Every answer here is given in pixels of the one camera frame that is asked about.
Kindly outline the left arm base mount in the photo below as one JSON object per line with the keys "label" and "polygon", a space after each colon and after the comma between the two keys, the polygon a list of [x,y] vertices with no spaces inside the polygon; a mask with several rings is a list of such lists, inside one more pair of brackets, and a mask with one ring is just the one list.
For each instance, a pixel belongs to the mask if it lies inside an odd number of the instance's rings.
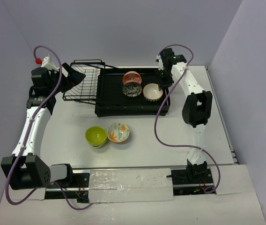
{"label": "left arm base mount", "polygon": [[[75,170],[73,171],[73,180],[67,183],[58,181],[63,189],[67,199],[76,200],[77,203],[89,203],[89,177],[90,172]],[[45,200],[65,199],[61,189],[56,184],[51,184],[45,189]]]}

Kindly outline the orange floral bowl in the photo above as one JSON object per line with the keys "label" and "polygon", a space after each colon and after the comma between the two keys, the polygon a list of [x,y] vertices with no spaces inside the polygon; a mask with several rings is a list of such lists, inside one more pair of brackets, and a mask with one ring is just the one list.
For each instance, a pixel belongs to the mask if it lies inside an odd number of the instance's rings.
{"label": "orange floral bowl", "polygon": [[131,82],[135,82],[135,83],[142,83],[142,78],[141,75],[135,71],[129,71],[127,73],[124,74],[123,78],[122,78],[122,82],[123,84],[127,84],[127,83],[131,83]]}

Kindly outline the black leaf pattern bowl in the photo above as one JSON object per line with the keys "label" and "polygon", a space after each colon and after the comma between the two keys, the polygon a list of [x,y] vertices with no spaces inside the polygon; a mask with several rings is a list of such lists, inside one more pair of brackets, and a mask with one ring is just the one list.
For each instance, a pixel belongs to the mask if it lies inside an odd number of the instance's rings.
{"label": "black leaf pattern bowl", "polygon": [[137,97],[142,92],[142,86],[137,82],[128,82],[123,85],[122,91],[127,97]]}

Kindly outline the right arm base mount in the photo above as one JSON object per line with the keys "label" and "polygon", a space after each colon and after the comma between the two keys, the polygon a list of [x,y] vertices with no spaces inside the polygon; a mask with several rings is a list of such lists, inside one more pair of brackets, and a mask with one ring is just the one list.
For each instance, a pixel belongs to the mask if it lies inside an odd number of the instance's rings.
{"label": "right arm base mount", "polygon": [[187,177],[186,169],[172,169],[171,174],[166,176],[172,179],[173,195],[203,195],[205,189],[212,190],[214,187],[214,181],[211,170],[208,169],[206,173],[193,178]]}

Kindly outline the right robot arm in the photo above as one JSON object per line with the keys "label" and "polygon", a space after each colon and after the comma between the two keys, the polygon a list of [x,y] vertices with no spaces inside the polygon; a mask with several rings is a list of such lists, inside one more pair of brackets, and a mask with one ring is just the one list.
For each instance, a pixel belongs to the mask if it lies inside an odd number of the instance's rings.
{"label": "right robot arm", "polygon": [[182,109],[182,118],[191,129],[195,140],[194,145],[185,144],[189,148],[185,176],[191,183],[197,183],[207,172],[207,162],[204,156],[204,131],[211,116],[213,94],[204,90],[192,75],[189,64],[183,55],[176,55],[172,45],[163,48],[156,57],[158,62],[158,88],[168,89],[163,102],[167,102],[173,90],[180,86],[186,96]]}

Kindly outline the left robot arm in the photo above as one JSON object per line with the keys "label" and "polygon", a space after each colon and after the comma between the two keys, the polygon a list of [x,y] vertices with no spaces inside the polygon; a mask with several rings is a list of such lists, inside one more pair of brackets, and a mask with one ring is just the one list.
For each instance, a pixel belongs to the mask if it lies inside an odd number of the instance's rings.
{"label": "left robot arm", "polygon": [[33,85],[26,103],[25,125],[12,155],[1,161],[1,168],[13,190],[44,188],[56,180],[64,187],[74,183],[75,176],[69,164],[48,166],[40,158],[41,143],[56,104],[56,94],[65,93],[85,78],[84,73],[67,63],[62,67],[67,76],[54,68],[38,67],[31,71]]}

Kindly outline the white bowl pink rim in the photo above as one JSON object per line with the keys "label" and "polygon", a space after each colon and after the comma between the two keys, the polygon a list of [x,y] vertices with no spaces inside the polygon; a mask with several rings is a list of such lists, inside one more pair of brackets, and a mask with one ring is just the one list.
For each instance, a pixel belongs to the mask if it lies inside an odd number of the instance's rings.
{"label": "white bowl pink rim", "polygon": [[143,95],[148,101],[158,101],[163,96],[163,91],[159,90],[159,85],[149,83],[143,88]]}

